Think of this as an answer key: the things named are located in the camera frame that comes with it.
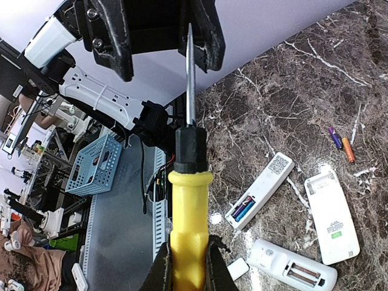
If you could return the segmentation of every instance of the screwdriver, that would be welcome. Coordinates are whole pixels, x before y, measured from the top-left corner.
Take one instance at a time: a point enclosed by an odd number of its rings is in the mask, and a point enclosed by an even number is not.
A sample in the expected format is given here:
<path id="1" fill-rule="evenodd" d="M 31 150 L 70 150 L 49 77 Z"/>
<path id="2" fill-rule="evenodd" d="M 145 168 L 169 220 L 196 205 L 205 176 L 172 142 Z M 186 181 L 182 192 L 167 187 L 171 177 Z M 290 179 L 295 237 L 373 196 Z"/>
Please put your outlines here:
<path id="1" fill-rule="evenodd" d="M 208 192 L 213 175 L 207 171 L 205 129 L 196 126 L 195 58 L 192 25 L 189 24 L 186 51 L 186 127 L 176 131 L 172 183 L 173 288 L 175 291 L 204 290 Z"/>

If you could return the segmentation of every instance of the marble table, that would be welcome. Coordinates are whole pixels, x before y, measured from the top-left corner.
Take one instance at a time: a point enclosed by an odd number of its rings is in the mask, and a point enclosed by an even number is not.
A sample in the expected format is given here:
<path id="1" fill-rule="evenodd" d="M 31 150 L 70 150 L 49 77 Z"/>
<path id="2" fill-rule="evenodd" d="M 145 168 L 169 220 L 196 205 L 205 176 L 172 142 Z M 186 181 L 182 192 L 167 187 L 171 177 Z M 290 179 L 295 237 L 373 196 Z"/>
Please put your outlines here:
<path id="1" fill-rule="evenodd" d="M 335 169 L 361 253 L 333 265 L 336 291 L 388 290 L 388 2 L 356 2 L 258 56 L 198 97 L 214 182 L 210 232 L 231 248 L 227 263 L 264 238 L 321 261 L 304 181 Z M 349 164 L 328 133 L 352 141 Z M 289 179 L 242 232 L 224 219 L 271 160 L 296 164 Z M 251 269 L 242 291 L 294 290 Z"/>

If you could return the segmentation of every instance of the yellow screwdriver handle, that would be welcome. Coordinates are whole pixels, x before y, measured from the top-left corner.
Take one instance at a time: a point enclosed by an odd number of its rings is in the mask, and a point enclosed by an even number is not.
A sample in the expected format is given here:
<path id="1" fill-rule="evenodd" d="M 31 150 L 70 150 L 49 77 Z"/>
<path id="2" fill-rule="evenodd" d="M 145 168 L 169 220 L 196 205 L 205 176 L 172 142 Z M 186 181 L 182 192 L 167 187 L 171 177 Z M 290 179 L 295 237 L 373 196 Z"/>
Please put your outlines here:
<path id="1" fill-rule="evenodd" d="M 172 250 L 174 291 L 204 290 L 209 184 L 213 175 L 170 173 L 172 189 Z"/>

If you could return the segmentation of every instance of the qr code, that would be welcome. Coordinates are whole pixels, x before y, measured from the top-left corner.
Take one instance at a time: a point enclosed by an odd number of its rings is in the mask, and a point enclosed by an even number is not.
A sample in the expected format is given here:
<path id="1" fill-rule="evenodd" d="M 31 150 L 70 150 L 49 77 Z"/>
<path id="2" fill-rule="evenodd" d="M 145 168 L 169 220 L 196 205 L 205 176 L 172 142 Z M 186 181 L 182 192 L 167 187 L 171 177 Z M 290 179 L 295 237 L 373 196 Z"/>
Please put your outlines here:
<path id="1" fill-rule="evenodd" d="M 280 175 L 288 163 L 289 162 L 286 159 L 283 159 L 281 156 L 276 156 L 275 159 L 270 163 L 269 169 Z"/>

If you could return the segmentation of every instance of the bolt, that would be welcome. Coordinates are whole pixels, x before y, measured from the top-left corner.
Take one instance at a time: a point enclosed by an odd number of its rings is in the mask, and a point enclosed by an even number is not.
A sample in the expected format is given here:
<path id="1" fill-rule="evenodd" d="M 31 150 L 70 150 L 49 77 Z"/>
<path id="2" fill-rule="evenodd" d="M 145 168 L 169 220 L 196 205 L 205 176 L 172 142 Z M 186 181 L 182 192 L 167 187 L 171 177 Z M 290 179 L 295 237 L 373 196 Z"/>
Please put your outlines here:
<path id="1" fill-rule="evenodd" d="M 89 9 L 86 14 L 90 19 L 95 19 L 98 16 L 97 10 L 93 8 Z"/>
<path id="2" fill-rule="evenodd" d="M 102 47 L 102 45 L 104 44 L 102 42 L 102 39 L 101 38 L 95 38 L 92 42 L 93 46 L 96 48 L 96 49 L 99 49 Z"/>

